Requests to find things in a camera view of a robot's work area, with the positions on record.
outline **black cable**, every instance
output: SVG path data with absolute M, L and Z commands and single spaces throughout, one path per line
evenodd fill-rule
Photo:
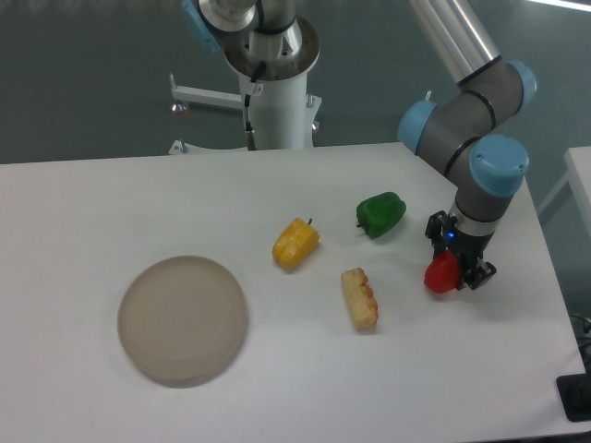
M 256 83 L 259 78 L 265 73 L 265 69 L 267 68 L 267 64 L 263 61 L 259 62 L 259 66 L 257 66 L 257 70 L 250 78 L 250 83 Z M 250 123 L 250 112 L 248 108 L 250 107 L 250 94 L 245 94 L 244 96 L 244 107 L 245 107 L 245 129 L 247 132 L 252 132 L 254 129 L 252 128 L 252 124 Z
M 569 317 L 576 318 L 577 320 L 581 320 L 583 322 L 583 331 L 585 332 L 585 334 L 591 331 L 591 320 L 589 318 L 577 316 L 576 314 L 570 314 Z
M 585 343 L 579 343 L 579 351 L 586 352 L 586 348 L 588 348 L 589 346 L 591 346 L 591 341 L 587 341 Z

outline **metal stand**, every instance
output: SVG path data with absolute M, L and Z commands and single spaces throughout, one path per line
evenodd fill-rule
M 216 90 L 201 90 L 198 88 L 189 88 L 186 86 L 177 86 L 175 77 L 172 73 L 169 74 L 169 78 L 171 93 L 173 99 L 175 99 L 175 104 L 172 108 L 173 113 L 175 114 L 184 114 L 189 103 L 205 104 L 224 109 L 235 109 L 237 111 L 242 111 L 244 109 L 242 97 L 238 94 L 219 92 Z M 274 106 L 269 106 L 267 108 L 268 111 L 264 113 L 264 108 L 267 107 L 265 106 L 267 104 L 266 99 L 271 96 L 274 98 L 275 102 L 296 103 L 297 97 L 297 95 L 290 94 L 291 90 L 288 88 L 288 86 L 295 84 L 294 82 L 290 80 L 284 80 L 281 83 L 281 86 L 279 84 L 272 83 L 265 85 L 265 91 L 262 92 L 260 96 L 263 102 L 260 104 L 259 109 L 263 110 L 263 115 L 268 114 L 267 116 L 269 118 L 262 119 L 258 122 L 253 121 L 253 123 L 258 123 L 255 125 L 255 128 L 261 127 L 267 123 L 272 126 L 276 125 L 277 127 L 269 127 L 269 125 L 267 125 L 267 127 L 265 127 L 265 132 L 276 135 L 276 139 L 281 140 L 281 144 L 286 143 L 286 146 L 294 146 L 298 148 L 313 148 L 314 142 L 312 140 L 312 134 L 320 128 L 320 122 L 316 119 L 316 114 L 322 103 L 322 98 L 311 94 L 303 95 L 304 100 L 302 100 L 300 104 L 292 105 L 296 110 L 300 106 L 302 109 L 304 109 L 304 112 L 302 113 L 303 120 L 300 120 L 299 122 L 293 120 L 293 118 L 298 116 L 301 112 L 289 112 L 284 115 L 290 118 L 284 118 L 278 121 L 276 118 L 277 113 L 274 109 Z M 257 107 L 258 100 L 259 97 L 253 98 L 253 107 Z M 179 147 L 179 144 L 173 145 L 170 153 L 180 153 L 181 149 Z

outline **beige plate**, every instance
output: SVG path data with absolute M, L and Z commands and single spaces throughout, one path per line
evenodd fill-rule
M 240 285 L 203 257 L 173 257 L 129 286 L 117 327 L 127 355 L 166 386 L 195 386 L 229 363 L 244 336 L 247 306 Z

